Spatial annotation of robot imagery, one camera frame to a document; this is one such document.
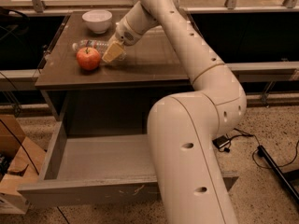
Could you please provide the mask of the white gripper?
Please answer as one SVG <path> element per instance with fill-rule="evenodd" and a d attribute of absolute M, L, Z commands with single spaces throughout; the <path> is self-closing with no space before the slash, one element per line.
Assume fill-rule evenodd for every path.
<path fill-rule="evenodd" d="M 124 54 L 124 46 L 133 46 L 142 35 L 135 32 L 129 25 L 126 18 L 122 18 L 117 24 L 114 35 L 109 39 L 108 45 L 102 60 L 111 63 Z"/>

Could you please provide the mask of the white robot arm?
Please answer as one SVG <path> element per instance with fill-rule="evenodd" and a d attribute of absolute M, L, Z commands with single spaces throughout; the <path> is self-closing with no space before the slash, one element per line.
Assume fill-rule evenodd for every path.
<path fill-rule="evenodd" d="M 191 92 L 168 95 L 149 112 L 148 137 L 168 224 L 238 224 L 213 140 L 242 120 L 247 99 L 230 68 L 178 11 L 178 0 L 138 0 L 109 39 L 103 59 L 161 25 Z"/>

